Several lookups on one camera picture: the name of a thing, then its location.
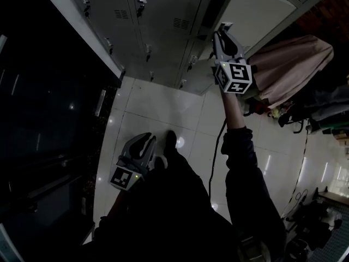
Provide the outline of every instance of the black cable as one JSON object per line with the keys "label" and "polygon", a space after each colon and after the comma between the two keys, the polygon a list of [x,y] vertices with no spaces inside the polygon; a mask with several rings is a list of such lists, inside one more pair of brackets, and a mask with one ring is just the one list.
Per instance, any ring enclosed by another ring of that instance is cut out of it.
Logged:
{"label": "black cable", "polygon": [[224,120],[222,129],[220,130],[219,135],[217,137],[216,148],[214,150],[214,156],[213,156],[213,161],[212,161],[212,172],[211,172],[211,177],[209,178],[209,181],[208,181],[208,197],[209,197],[209,201],[210,202],[211,202],[211,182],[212,182],[212,178],[213,178],[214,163],[216,161],[217,148],[218,148],[218,144],[219,144],[219,139],[220,139],[220,137],[222,135],[222,132],[223,132],[226,124],[227,124],[227,119]]}
{"label": "black cable", "polygon": [[296,204],[294,205],[294,207],[287,213],[286,216],[284,216],[284,217],[281,218],[282,220],[284,220],[285,218],[287,218],[287,216],[294,210],[294,208],[298,206],[299,201],[300,201],[300,202],[303,202],[303,201],[305,200],[305,197],[308,195],[308,192],[309,192],[309,191],[308,191],[307,189],[305,189],[305,190],[303,190],[302,193],[300,193],[300,192],[297,193],[297,195],[296,195],[296,197],[295,197],[295,199],[297,200],[297,203],[296,203]]}
{"label": "black cable", "polygon": [[290,200],[288,201],[286,207],[285,207],[284,210],[282,211],[281,215],[284,214],[286,208],[288,207],[288,205],[290,204],[290,202],[291,202],[292,199],[293,199],[294,193],[296,192],[297,184],[298,184],[299,177],[300,177],[300,173],[302,172],[302,167],[303,167],[303,163],[304,163],[304,157],[305,157],[305,151],[306,151],[306,144],[308,143],[308,135],[309,135],[309,131],[306,130],[306,138],[305,138],[305,145],[304,145],[304,152],[303,152],[303,160],[302,160],[302,164],[301,164],[301,166],[300,166],[300,171],[299,171],[299,173],[298,173],[298,177],[297,177],[296,184],[294,185],[294,189],[293,189],[293,192],[292,192],[292,196],[291,196]]}

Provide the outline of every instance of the white tiled floor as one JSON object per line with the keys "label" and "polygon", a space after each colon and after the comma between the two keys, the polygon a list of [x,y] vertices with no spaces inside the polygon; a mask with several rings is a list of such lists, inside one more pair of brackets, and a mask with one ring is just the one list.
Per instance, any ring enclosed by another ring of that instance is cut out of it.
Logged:
{"label": "white tiled floor", "polygon": [[[117,161],[126,141],[135,135],[152,132],[158,140],[157,154],[161,154],[167,130],[174,130],[178,138],[181,137],[178,151],[208,188],[215,143],[224,118],[216,86],[200,97],[125,77],[122,88],[117,91],[101,150],[94,202],[96,224],[100,216],[109,212],[118,195],[118,190],[109,185],[107,179],[111,165]],[[253,131],[259,167],[264,173],[270,196],[281,214],[302,167],[306,131],[294,134],[298,125],[280,128],[277,121],[265,115],[253,114],[245,118],[245,123]],[[222,139],[212,180],[212,202],[218,204],[217,211],[230,220],[225,198],[227,156],[220,153],[221,144]],[[330,184],[336,171],[338,150],[336,141],[330,136],[322,133],[308,136],[306,161],[296,193],[308,189],[310,195],[316,187],[321,191]],[[294,201],[286,207],[286,212]]]}

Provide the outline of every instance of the locker vent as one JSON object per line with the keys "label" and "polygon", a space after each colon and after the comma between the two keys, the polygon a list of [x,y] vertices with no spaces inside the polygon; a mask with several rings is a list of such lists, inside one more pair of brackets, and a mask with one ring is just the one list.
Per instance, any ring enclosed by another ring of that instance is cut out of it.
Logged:
{"label": "locker vent", "polygon": [[181,19],[174,19],[173,20],[173,26],[177,28],[181,28],[184,30],[188,29],[189,21],[188,20],[181,20]]}
{"label": "locker vent", "polygon": [[127,11],[124,10],[114,10],[114,14],[117,19],[128,19]]}
{"label": "locker vent", "polygon": [[244,52],[247,52],[251,48],[251,46],[243,46],[242,48],[244,49]]}

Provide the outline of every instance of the white cabinet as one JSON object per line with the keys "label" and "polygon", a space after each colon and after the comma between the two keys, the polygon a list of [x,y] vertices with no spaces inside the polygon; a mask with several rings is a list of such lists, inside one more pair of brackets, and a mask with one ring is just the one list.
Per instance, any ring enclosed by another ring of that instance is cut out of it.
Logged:
{"label": "white cabinet", "polygon": [[295,9],[287,0],[230,0],[218,25],[233,23],[229,33],[246,53]]}

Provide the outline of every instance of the black shoe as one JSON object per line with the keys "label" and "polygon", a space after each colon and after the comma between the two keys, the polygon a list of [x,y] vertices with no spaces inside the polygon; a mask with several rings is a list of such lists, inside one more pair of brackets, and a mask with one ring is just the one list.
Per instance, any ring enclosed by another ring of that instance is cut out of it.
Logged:
{"label": "black shoe", "polygon": [[165,150],[174,150],[176,148],[177,136],[170,130],[166,136]]}
{"label": "black shoe", "polygon": [[163,159],[161,157],[157,157],[155,159],[154,168],[155,169],[161,169],[161,170],[165,168],[164,161],[163,161]]}

